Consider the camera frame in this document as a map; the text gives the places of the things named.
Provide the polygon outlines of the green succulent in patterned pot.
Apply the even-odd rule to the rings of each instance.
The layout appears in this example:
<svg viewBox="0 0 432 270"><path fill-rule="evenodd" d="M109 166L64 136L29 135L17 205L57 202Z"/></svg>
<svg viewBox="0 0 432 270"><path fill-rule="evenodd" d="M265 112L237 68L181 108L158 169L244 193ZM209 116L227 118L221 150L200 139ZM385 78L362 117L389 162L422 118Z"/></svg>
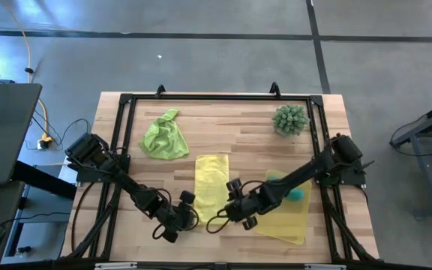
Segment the green succulent in patterned pot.
<svg viewBox="0 0 432 270"><path fill-rule="evenodd" d="M298 136L310 122L303 106L290 103L277 108L271 120L283 137Z"/></svg>

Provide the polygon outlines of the teal microfiber towel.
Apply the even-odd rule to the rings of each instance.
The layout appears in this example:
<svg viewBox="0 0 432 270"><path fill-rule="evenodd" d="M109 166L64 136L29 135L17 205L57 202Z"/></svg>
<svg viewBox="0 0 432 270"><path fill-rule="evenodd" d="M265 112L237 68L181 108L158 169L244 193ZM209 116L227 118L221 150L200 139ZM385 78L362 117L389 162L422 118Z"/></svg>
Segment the teal microfiber towel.
<svg viewBox="0 0 432 270"><path fill-rule="evenodd" d="M294 188L294 189L292 189L285 197L284 197L284 199L285 200L288 200L288 201L292 201L292 202L298 202L298 201L301 201L301 200L303 200L304 199L304 197L305 197L305 192L301 189L301 188L299 188L299 187L296 187L296 188Z"/></svg>

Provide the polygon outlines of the black aluminium table frame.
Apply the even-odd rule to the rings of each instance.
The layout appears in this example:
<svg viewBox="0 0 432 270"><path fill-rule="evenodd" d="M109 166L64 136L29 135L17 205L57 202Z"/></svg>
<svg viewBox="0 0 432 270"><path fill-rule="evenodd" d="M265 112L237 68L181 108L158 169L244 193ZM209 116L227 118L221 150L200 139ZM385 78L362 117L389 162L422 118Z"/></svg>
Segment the black aluminium table frame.
<svg viewBox="0 0 432 270"><path fill-rule="evenodd" d="M272 113L281 105L312 103L324 112L325 124L309 127L297 137L284 138L272 127ZM190 153L178 160L155 160L142 153L139 141L150 123L168 109L178 110L177 124ZM113 137L115 124L125 125L128 113L133 124L127 150L130 176L138 182L163 188L179 198L194 188L195 160L200 155L227 155L229 175L248 188L262 181L268 170L289 173L313 156L314 137L348 134L350 126L344 100L339 94L243 94L243 93L126 93L100 96L93 131L105 140ZM331 259L320 189L310 192L307 234L302 244L245 230L235 223L220 229L199 225L182 232L175 243L155 240L157 223L138 211L126 193L119 200L110 249L100 235L89 249L112 261L225 262L225 263L327 263Z"/></svg>

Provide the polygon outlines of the lime green microfiber towel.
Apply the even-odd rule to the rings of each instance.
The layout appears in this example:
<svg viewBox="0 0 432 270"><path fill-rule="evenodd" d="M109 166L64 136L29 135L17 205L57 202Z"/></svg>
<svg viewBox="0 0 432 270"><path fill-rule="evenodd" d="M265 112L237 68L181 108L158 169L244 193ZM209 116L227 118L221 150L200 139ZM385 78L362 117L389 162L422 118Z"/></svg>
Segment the lime green microfiber towel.
<svg viewBox="0 0 432 270"><path fill-rule="evenodd" d="M177 125L178 109L168 109L155 119L139 141L139 147L150 158L171 161L189 154L189 147Z"/></svg>

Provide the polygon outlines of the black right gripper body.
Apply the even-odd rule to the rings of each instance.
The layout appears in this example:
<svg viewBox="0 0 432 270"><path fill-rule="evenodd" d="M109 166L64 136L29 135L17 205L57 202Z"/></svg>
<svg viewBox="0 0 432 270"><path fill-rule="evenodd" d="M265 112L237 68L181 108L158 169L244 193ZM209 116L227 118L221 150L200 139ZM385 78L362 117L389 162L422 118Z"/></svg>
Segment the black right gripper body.
<svg viewBox="0 0 432 270"><path fill-rule="evenodd" d="M269 206L269 185L263 181L249 181L249 183L259 183L247 193L243 193L245 184L240 178L234 178L226 183L228 190L228 204L232 206L232 212L228 215L235 219L235 222L242 222L245 230L253 229L257 224L256 213L264 212Z"/></svg>

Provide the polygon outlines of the silver bracket plate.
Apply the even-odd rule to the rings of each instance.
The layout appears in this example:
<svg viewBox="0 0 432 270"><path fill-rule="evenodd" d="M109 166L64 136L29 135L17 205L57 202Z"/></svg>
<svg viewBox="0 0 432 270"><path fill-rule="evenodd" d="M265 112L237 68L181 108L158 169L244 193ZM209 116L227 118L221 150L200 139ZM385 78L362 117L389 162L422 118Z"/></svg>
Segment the silver bracket plate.
<svg viewBox="0 0 432 270"><path fill-rule="evenodd" d="M136 270L136 262L102 262L96 263L94 270Z"/></svg>
<svg viewBox="0 0 432 270"><path fill-rule="evenodd" d="M305 264L304 270L347 270L347 267L335 264Z"/></svg>

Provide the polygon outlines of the yellow power plug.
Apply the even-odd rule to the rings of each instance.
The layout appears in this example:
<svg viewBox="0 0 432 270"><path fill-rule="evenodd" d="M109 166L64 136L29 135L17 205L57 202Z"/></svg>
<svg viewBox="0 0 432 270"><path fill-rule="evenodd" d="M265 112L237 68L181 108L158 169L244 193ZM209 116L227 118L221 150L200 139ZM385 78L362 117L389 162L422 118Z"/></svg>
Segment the yellow power plug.
<svg viewBox="0 0 432 270"><path fill-rule="evenodd" d="M51 136L48 136L47 134L44 134L38 141L37 141L37 150L43 150L48 149L50 147L50 144L53 142L53 138Z"/></svg>

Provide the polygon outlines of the translucent yellow plastic basket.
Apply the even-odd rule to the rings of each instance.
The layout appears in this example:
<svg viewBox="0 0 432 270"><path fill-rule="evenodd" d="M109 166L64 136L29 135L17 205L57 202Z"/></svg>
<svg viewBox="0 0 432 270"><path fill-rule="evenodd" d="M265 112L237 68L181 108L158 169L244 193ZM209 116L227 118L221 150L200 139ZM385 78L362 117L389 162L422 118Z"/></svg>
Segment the translucent yellow plastic basket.
<svg viewBox="0 0 432 270"><path fill-rule="evenodd" d="M255 228L257 233L296 245L305 242L312 182L306 181L297 188L304 191L304 199L292 202L283 198L276 209L259 215L258 225Z"/></svg>

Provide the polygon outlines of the dark grey laptop lid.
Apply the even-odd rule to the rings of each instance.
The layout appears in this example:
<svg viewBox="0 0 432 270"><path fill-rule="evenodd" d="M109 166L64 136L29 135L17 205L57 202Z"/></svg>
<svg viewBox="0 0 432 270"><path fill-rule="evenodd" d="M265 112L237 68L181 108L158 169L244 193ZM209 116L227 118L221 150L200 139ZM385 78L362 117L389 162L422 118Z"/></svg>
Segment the dark grey laptop lid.
<svg viewBox="0 0 432 270"><path fill-rule="evenodd" d="M43 86L0 84L0 185L10 181Z"/></svg>

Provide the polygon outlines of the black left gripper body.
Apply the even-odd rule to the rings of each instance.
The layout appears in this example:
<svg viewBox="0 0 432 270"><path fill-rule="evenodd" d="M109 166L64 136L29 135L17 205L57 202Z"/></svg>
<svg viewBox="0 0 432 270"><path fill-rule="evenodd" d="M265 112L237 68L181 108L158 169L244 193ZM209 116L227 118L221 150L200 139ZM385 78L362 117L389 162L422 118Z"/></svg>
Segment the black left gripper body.
<svg viewBox="0 0 432 270"><path fill-rule="evenodd" d="M170 243L175 243L179 232L190 231L196 227L187 227L188 222L193 220L191 213L196 212L192 206L195 195L183 190L179 199L179 204L173 205L170 195L168 198L163 197L160 208L154 216L160 223L151 235L154 240L163 238Z"/></svg>

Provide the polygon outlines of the white box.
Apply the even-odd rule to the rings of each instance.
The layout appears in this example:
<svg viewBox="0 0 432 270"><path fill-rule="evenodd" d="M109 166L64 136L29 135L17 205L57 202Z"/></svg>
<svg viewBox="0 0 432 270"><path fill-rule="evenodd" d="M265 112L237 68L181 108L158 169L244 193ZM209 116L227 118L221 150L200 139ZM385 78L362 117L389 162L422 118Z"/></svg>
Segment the white box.
<svg viewBox="0 0 432 270"><path fill-rule="evenodd" d="M75 185L79 187L80 185L77 183L77 175L78 172L71 169L69 165L69 161L67 160L67 156L65 156L64 161L61 164L61 170L59 173L59 178L63 181L66 181L69 184Z"/></svg>

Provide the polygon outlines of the yellow microfiber towel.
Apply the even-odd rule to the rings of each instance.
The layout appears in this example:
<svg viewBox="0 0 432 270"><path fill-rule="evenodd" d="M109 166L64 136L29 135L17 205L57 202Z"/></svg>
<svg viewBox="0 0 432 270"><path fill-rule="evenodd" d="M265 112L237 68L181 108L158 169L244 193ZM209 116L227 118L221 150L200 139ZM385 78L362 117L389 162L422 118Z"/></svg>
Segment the yellow microfiber towel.
<svg viewBox="0 0 432 270"><path fill-rule="evenodd" d="M193 203L200 222L207 224L227 202L229 157L226 154L196 157Z"/></svg>

